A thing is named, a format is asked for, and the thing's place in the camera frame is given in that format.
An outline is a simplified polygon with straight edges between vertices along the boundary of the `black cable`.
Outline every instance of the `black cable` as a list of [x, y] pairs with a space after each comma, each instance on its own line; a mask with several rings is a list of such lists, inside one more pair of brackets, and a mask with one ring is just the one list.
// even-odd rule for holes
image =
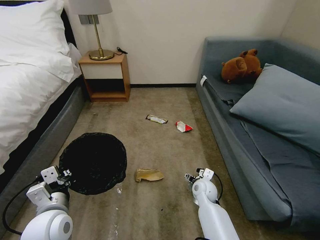
[[220, 192], [220, 196], [218, 197], [218, 201], [220, 200], [220, 198], [222, 197], [222, 193], [223, 193], [223, 185], [222, 185], [222, 182], [221, 182], [221, 179], [219, 178], [219, 176], [214, 173], [214, 176], [217, 176], [219, 182], [220, 182], [220, 185], [221, 185], [221, 192]]
[[195, 240], [210, 240], [208, 238], [203, 238], [203, 237], [197, 237]]
[[22, 235], [22, 232], [14, 230], [14, 229], [10, 228], [10, 226], [8, 225], [7, 219], [6, 219], [8, 208], [10, 207], [11, 203], [16, 199], [16, 197], [18, 197], [26, 188], [30, 187], [31, 185], [33, 185], [36, 182], [39, 182], [40, 179], [41, 179], [41, 177], [37, 177], [32, 183], [29, 183], [27, 186], [25, 186], [23, 189], [21, 189], [13, 198], [11, 198], [11, 200], [8, 202], [8, 204], [4, 208], [3, 214], [2, 214], [2, 223], [3, 223], [3, 226], [5, 227], [5, 229], [8, 230], [9, 232], [12, 232], [12, 233], [20, 235], [20, 236]]
[[118, 52], [121, 52], [120, 54], [114, 53], [114, 54], [116, 54], [116, 55], [118, 55], [118, 56], [122, 55], [123, 53], [124, 53], [124, 54], [128, 54], [126, 51], [123, 51], [123, 50], [122, 50], [121, 48], [119, 48], [119, 47], [117, 47], [117, 50], [118, 50]]

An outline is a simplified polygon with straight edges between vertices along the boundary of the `brown teddy bear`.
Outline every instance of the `brown teddy bear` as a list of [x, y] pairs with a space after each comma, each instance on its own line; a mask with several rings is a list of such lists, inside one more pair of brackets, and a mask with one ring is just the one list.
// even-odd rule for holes
[[247, 65], [242, 57], [236, 57], [226, 63], [222, 63], [221, 76], [227, 83], [232, 83], [245, 76], [247, 73]]
[[257, 49], [251, 49], [249, 51], [242, 52], [239, 56], [244, 58], [244, 61], [246, 62], [247, 72], [244, 77], [248, 80], [257, 80], [260, 73], [262, 72], [260, 60], [256, 57], [257, 54]]

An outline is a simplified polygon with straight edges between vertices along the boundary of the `gray carpet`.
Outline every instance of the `gray carpet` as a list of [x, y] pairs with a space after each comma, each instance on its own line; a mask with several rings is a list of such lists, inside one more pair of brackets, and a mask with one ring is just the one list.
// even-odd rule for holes
[[[160, 125], [145, 120], [148, 114], [169, 121]], [[178, 120], [194, 130], [179, 132], [175, 126]], [[96, 196], [70, 191], [72, 240], [192, 240], [203, 236], [198, 207], [183, 178], [185, 172], [195, 173], [198, 167], [208, 167], [220, 176], [224, 185], [220, 203], [241, 240], [315, 239], [279, 232], [271, 223], [245, 218], [194, 88], [132, 89], [128, 103], [86, 103], [53, 164], [58, 164], [63, 149], [85, 132], [110, 133], [123, 142], [127, 150], [127, 177], [110, 191]], [[159, 169], [165, 178], [137, 183], [137, 168]], [[35, 207], [27, 201], [11, 226], [22, 231], [34, 216]], [[6, 233], [3, 240], [9, 239], [19, 237]]]

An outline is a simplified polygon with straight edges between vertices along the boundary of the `teddy bear ear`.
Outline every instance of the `teddy bear ear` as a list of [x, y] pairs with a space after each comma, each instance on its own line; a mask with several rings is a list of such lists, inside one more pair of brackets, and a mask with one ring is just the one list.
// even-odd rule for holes
[[258, 54], [258, 50], [257, 49], [250, 49], [248, 51], [248, 54], [252, 55], [252, 56], [256, 56]]
[[245, 57], [248, 54], [248, 51], [244, 51], [240, 53], [239, 57]]

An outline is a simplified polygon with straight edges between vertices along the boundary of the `crumpled paper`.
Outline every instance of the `crumpled paper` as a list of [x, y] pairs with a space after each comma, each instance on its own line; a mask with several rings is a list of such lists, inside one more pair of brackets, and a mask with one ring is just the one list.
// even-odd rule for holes
[[136, 181], [141, 182], [141, 179], [148, 181], [157, 181], [164, 178], [162, 172], [157, 169], [137, 169], [136, 172]]
[[190, 130], [193, 129], [193, 127], [185, 124], [184, 122], [181, 122], [181, 121], [178, 121], [176, 122], [176, 126], [177, 126], [177, 129], [180, 131], [180, 132], [188, 132]]

